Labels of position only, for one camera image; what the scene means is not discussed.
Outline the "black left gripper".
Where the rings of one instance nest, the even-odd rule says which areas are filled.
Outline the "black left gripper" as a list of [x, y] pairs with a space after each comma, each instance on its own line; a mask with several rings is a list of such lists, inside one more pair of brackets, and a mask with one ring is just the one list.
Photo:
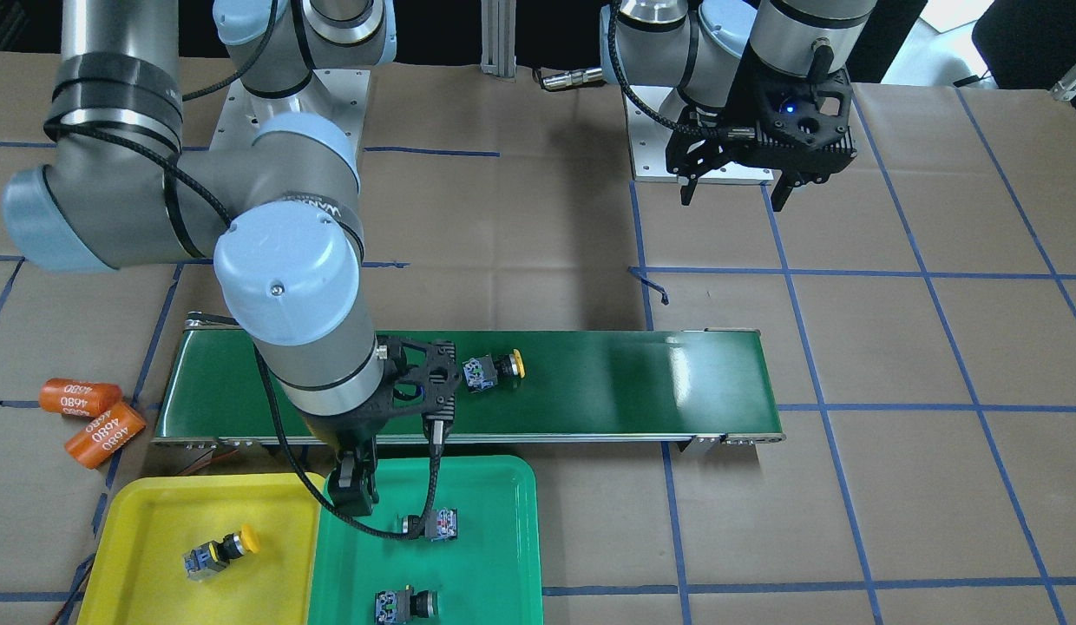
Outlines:
[[781, 171], [771, 190], [771, 211], [783, 211], [803, 183], [824, 183], [856, 159], [849, 129], [854, 95], [847, 69], [811, 74], [805, 63], [791, 76], [745, 56], [713, 129], [672, 132], [666, 170], [679, 175], [681, 205], [692, 205], [698, 179], [730, 162]]

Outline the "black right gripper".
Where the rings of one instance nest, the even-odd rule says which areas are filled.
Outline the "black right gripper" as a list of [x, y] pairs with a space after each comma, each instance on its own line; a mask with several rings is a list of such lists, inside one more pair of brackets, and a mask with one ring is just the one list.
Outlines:
[[442, 457], [456, 416], [457, 345], [378, 335], [377, 355], [346, 384], [305, 390], [305, 427], [338, 451], [328, 475], [332, 507], [349, 517], [374, 513], [379, 495], [376, 435], [399, 417], [419, 416], [431, 457]]

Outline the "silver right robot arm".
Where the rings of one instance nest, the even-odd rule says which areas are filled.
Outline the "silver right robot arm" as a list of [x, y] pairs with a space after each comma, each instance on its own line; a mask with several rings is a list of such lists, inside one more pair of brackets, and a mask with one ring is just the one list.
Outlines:
[[390, 1], [216, 1], [213, 23], [257, 129], [185, 153], [174, 1], [66, 1], [62, 62], [43, 124], [49, 166], [3, 191], [8, 235], [49, 272], [211, 260], [229, 312], [305, 426], [336, 452], [321, 503], [354, 522], [376, 491], [376, 436], [427, 420], [431, 467], [457, 365], [444, 345], [380, 336], [360, 288], [354, 138], [321, 72], [388, 63]]

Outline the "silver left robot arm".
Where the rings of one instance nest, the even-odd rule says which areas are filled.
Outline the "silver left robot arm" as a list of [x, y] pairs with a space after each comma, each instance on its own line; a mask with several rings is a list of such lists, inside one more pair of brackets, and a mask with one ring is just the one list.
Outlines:
[[847, 61], [872, 1], [610, 1], [600, 74], [627, 110], [632, 162], [684, 205], [717, 171], [767, 181], [771, 209], [855, 161]]

